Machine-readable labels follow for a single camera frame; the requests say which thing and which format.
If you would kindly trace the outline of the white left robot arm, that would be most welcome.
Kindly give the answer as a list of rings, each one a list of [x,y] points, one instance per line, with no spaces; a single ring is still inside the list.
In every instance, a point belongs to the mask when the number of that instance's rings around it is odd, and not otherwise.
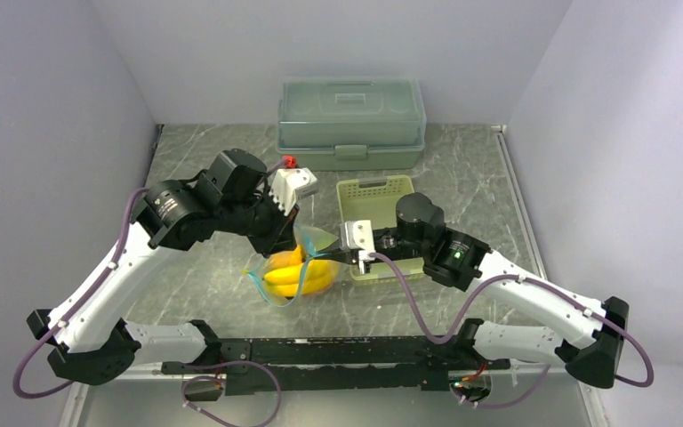
[[[141,364],[213,371],[221,341],[204,321],[147,326],[125,313],[163,267],[217,232],[247,238],[265,257],[294,249],[299,203],[316,190],[310,170],[288,160],[267,167],[242,149],[222,151],[192,178],[135,190],[117,242],[92,275],[61,305],[28,316],[37,341],[52,347],[53,373],[101,385]]]

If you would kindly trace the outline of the clear zip bag blue zipper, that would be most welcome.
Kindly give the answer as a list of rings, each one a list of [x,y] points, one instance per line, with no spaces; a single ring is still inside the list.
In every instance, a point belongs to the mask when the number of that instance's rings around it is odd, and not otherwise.
[[[293,236],[297,246],[272,254],[261,265],[244,270],[265,302],[274,307],[285,307],[298,299],[322,294],[336,281],[341,265],[321,260],[319,256],[338,238],[312,226],[296,226]]]

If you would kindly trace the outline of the yellow banana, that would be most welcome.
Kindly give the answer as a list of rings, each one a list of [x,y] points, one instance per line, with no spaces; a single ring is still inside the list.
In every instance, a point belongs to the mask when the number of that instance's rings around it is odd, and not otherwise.
[[[264,289],[285,298],[294,297],[300,286],[301,269],[306,259],[300,246],[293,251],[272,254],[263,274]],[[324,292],[336,280],[339,266],[335,262],[312,260],[304,274],[301,294]]]

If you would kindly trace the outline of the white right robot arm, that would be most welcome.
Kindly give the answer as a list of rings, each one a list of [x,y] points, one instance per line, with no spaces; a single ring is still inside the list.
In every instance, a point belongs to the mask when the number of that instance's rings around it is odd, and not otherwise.
[[[396,261],[420,258],[432,281],[459,289],[473,302],[480,294],[509,304],[537,321],[537,326],[502,326],[468,320],[462,307],[442,335],[416,321],[435,344],[451,343],[458,364],[475,369],[483,362],[517,359],[562,366],[574,379],[600,389],[619,381],[617,368],[626,336],[627,302],[574,294],[519,267],[498,251],[446,225],[444,211],[422,193],[401,197],[392,228],[374,229],[368,220],[344,222],[335,241],[318,250],[324,260],[355,265],[390,266],[415,315],[420,311]]]

